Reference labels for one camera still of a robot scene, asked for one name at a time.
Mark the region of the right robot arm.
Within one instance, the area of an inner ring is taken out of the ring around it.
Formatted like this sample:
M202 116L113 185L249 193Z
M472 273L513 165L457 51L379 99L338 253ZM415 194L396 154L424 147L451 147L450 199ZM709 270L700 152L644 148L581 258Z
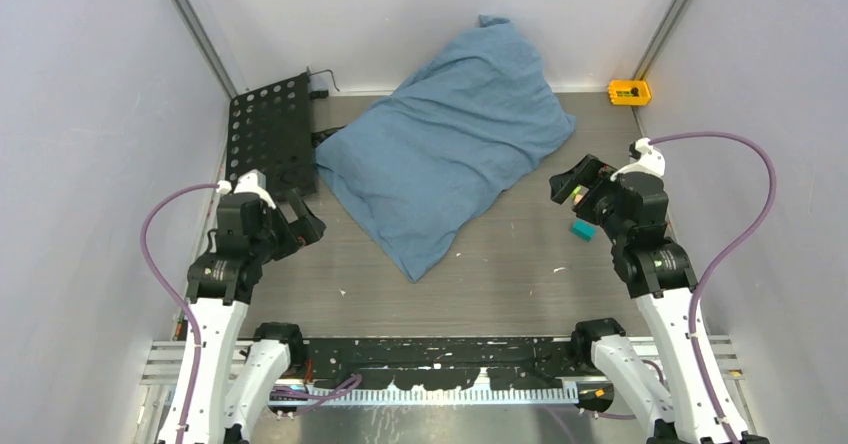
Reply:
M613 318L576 324L572 364L611 381L648 443L763 443L721 381L690 259L666 234L663 172L663 165L642 161L616 169L588 154L549 180L557 204L584 189L572 209L610 239L614 271L648 324L662 374L650 371Z

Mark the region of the blue pillowcase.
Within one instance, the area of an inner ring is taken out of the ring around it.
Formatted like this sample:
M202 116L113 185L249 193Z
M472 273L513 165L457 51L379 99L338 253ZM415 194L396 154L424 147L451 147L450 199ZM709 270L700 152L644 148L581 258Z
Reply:
M350 217L416 282L575 129L535 46L511 20L483 15L325 139L315 161Z

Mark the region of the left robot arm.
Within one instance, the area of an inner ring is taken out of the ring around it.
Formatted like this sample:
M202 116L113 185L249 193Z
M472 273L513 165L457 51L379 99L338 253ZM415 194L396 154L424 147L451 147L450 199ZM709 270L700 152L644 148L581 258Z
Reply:
M261 188L222 195L205 251L187 270L175 298L187 339L159 443L248 443L277 379L298 376L307 362L298 325L270 322L254 332L247 361L231 374L236 344L264 265L318 242L326 228L299 191L285 197L287 221Z

